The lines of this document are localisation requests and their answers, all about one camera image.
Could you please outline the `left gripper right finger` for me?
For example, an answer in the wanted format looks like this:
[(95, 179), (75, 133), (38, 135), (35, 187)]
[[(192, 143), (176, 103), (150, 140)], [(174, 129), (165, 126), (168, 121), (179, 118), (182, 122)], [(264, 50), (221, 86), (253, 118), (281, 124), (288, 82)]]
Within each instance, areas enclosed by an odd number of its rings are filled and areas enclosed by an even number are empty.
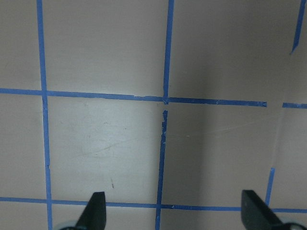
[(241, 221), (246, 230), (281, 230), (283, 223), (253, 190), (241, 193)]

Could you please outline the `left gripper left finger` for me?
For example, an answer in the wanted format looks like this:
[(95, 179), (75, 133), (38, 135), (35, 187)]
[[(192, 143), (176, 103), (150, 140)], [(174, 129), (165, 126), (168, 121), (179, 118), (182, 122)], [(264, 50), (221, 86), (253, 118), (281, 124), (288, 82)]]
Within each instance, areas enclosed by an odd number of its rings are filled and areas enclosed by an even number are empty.
[(75, 228), (78, 230), (104, 230), (105, 227), (105, 192), (94, 192), (77, 223), (75, 224)]

